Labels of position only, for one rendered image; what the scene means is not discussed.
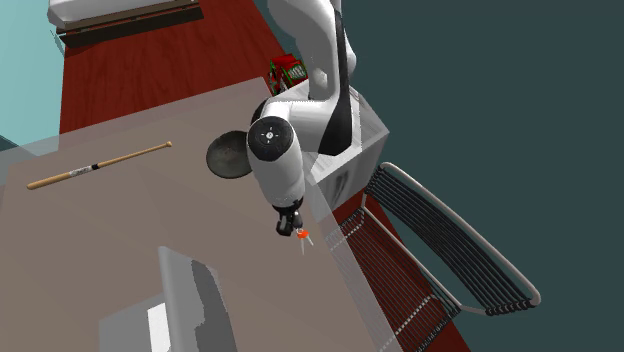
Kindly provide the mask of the orange and silver small tool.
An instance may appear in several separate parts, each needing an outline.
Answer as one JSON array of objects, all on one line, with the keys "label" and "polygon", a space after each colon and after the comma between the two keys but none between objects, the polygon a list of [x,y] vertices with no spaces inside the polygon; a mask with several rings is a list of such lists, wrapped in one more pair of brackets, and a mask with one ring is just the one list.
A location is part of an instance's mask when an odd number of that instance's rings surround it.
[{"label": "orange and silver small tool", "polygon": [[305,254],[306,245],[307,244],[309,244],[310,246],[314,245],[312,239],[310,238],[310,233],[303,228],[297,228],[295,232],[297,234],[298,239],[300,240],[301,252],[302,254]]}]

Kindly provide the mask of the dark grey round plate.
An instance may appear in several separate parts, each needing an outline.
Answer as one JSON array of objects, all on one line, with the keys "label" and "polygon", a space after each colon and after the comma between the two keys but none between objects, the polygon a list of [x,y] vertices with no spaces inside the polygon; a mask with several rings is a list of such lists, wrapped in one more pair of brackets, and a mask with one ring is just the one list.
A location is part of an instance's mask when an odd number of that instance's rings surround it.
[{"label": "dark grey round plate", "polygon": [[246,138],[245,131],[233,130],[214,139],[206,153],[209,170],[224,179],[237,179],[251,173]]}]

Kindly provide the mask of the grey robot stand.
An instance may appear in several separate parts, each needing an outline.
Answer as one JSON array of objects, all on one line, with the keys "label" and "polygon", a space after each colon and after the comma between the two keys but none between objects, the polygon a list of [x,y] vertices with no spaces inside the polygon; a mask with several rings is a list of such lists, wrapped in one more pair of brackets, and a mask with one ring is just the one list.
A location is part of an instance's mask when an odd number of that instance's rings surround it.
[{"label": "grey robot stand", "polygon": [[352,145],[338,156],[303,152],[305,203],[317,222],[363,189],[373,174],[389,130],[364,96],[350,88]]}]

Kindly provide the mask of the grey laptop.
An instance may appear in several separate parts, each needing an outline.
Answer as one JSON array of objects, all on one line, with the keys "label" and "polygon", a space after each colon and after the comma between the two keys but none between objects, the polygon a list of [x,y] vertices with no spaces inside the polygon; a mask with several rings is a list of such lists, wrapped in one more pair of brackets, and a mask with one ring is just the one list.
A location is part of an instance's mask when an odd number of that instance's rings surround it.
[{"label": "grey laptop", "polygon": [[238,352],[215,270],[158,248],[162,292],[99,322],[99,352]]}]

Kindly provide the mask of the red and green box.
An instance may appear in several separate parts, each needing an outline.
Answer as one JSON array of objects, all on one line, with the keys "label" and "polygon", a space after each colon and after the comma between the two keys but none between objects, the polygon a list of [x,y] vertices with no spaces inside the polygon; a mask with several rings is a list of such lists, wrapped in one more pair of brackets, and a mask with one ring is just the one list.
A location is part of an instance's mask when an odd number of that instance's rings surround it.
[{"label": "red and green box", "polygon": [[268,83],[273,96],[292,88],[307,78],[305,65],[293,54],[285,54],[270,60]]}]

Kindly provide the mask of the wooden baseball bat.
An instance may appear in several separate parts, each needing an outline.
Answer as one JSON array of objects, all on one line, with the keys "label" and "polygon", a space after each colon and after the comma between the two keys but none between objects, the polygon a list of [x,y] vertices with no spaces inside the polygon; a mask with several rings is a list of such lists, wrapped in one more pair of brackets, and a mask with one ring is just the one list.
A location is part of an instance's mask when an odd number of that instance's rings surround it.
[{"label": "wooden baseball bat", "polygon": [[105,168],[105,167],[108,167],[110,165],[113,165],[113,164],[116,164],[116,163],[120,163],[122,161],[131,159],[131,158],[135,158],[135,157],[138,157],[138,156],[150,153],[150,152],[154,152],[154,151],[161,150],[161,149],[164,149],[164,148],[170,148],[172,146],[173,146],[172,142],[171,141],[167,141],[167,142],[165,142],[163,144],[160,144],[160,145],[157,145],[157,146],[153,146],[153,147],[141,150],[141,151],[133,152],[133,153],[130,153],[130,154],[127,154],[127,155],[124,155],[124,156],[119,156],[119,157],[116,157],[116,158],[113,158],[113,159],[110,159],[110,160],[101,161],[101,162],[98,162],[98,163],[95,163],[95,164],[91,164],[91,165],[87,165],[87,166],[84,166],[84,167],[81,167],[81,168],[78,168],[78,169],[70,170],[70,171],[67,171],[67,172],[62,173],[62,174],[58,174],[58,175],[47,177],[47,178],[44,178],[44,179],[41,179],[41,180],[34,181],[34,182],[31,182],[31,183],[27,184],[26,188],[28,190],[39,189],[39,188],[42,188],[42,187],[45,187],[45,186],[48,186],[48,185],[51,185],[51,184],[55,184],[55,183],[58,183],[58,182],[61,182],[61,181],[64,181],[64,180],[67,180],[67,179],[70,179],[70,178],[74,178],[74,177],[77,177],[77,176],[80,176],[80,175],[87,174],[87,173],[95,171],[95,170],[99,170],[101,168]]}]

